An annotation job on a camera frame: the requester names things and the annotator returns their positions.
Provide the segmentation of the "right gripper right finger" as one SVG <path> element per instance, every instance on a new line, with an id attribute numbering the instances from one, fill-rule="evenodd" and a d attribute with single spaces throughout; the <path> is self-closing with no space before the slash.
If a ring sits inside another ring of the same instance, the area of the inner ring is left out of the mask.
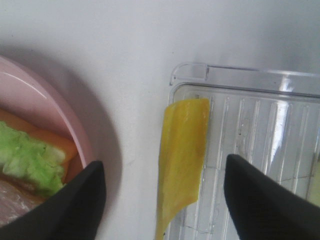
<path id="1" fill-rule="evenodd" d="M 241 240 L 318 240 L 320 208 L 237 154 L 226 158 L 224 197 Z"/>

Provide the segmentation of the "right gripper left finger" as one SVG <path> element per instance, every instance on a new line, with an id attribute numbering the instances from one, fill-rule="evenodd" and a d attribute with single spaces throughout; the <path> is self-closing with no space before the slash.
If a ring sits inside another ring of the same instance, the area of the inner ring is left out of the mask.
<path id="1" fill-rule="evenodd" d="M 93 240 L 106 203 L 104 165 L 93 161 L 41 205 L 1 227 L 2 240 Z"/>

